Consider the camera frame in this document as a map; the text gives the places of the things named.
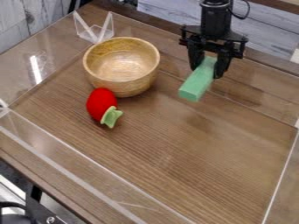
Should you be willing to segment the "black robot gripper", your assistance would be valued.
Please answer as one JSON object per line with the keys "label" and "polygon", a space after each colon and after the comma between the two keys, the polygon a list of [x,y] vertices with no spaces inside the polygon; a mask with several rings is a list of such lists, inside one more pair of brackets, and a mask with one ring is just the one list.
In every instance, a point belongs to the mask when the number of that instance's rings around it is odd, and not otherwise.
{"label": "black robot gripper", "polygon": [[231,58],[243,58],[248,39],[231,30],[232,18],[246,19],[232,10],[234,0],[200,0],[200,24],[181,26],[180,44],[188,49],[191,70],[204,59],[204,52],[218,54],[214,78],[219,79],[230,68]]}

